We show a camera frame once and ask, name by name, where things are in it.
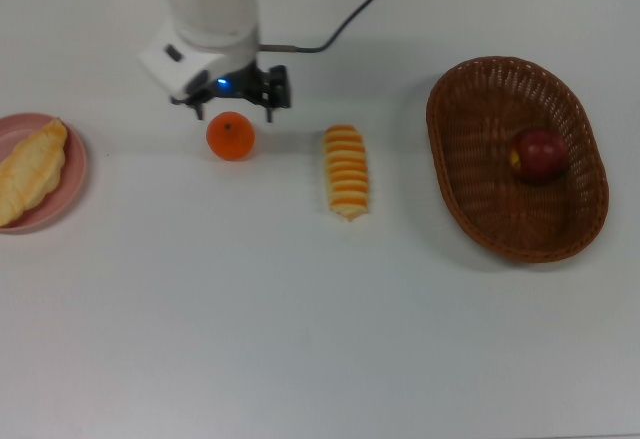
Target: croissant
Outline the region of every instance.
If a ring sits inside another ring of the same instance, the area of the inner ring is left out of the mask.
[[[67,128],[55,119],[20,141],[0,163],[0,227],[58,187],[66,140]]]
[[[322,145],[329,207],[352,221],[369,208],[369,174],[362,135],[351,125],[337,125],[327,129]]]

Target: brown woven basket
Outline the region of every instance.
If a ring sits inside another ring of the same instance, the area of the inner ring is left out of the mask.
[[[449,70],[427,105],[438,183],[462,229],[509,259],[552,262],[582,251],[607,215],[609,188],[587,115],[553,74],[513,57],[481,57]],[[515,178],[511,138],[533,126],[558,131],[569,168],[544,186]]]

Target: black cable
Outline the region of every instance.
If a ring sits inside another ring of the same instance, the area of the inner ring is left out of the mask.
[[[340,25],[338,30],[333,33],[333,36],[329,38],[327,42],[325,42],[322,46],[319,47],[297,47],[290,45],[271,45],[271,44],[263,44],[260,46],[261,51],[265,52],[302,52],[305,54],[315,54],[317,52],[323,52],[329,49],[331,45],[338,39],[342,31],[353,21],[358,14],[364,11],[369,4],[371,4],[374,0],[366,0],[362,3],[360,7],[358,7],[345,21]]]

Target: red apple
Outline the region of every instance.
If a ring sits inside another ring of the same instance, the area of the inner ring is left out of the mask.
[[[558,177],[566,169],[568,158],[564,138],[544,127],[519,132],[509,145],[509,163],[516,176],[535,184]]]

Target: white table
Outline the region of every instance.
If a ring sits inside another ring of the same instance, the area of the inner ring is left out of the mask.
[[[324,41],[362,0],[260,0],[264,40]],[[640,0],[378,0],[290,69],[258,155],[216,160],[138,51],[163,0],[0,0],[0,111],[90,153],[60,221],[0,236],[3,439],[511,438],[640,433]],[[547,67],[611,187],[578,257],[502,261],[437,188],[425,104],[458,62]],[[326,211],[318,138],[352,122],[373,210]]]

